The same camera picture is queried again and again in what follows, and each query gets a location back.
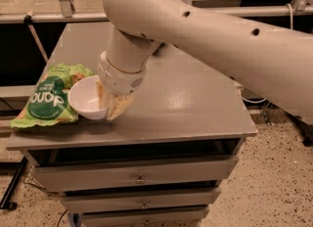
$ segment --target terrazzo floor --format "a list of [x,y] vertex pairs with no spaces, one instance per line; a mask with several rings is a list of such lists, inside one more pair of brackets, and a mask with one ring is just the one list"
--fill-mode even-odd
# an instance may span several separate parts
[[[267,126],[253,114],[258,134],[246,139],[238,155],[240,161],[227,180],[222,193],[202,221],[160,223],[156,227],[251,227],[313,226],[313,148],[302,145],[303,136],[281,110],[271,110],[274,125]],[[0,161],[19,160],[18,153],[7,152],[0,140]],[[3,194],[9,176],[0,176]],[[28,183],[25,175],[12,198],[14,211],[0,210],[1,227],[55,227],[65,212],[59,196],[48,194]],[[60,227],[69,227],[65,215]]]

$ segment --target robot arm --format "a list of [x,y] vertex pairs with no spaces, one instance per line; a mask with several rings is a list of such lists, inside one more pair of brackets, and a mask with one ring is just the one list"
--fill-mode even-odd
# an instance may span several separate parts
[[114,29],[99,75],[114,94],[139,87],[146,59],[162,41],[313,123],[313,35],[179,0],[104,0],[104,8]]

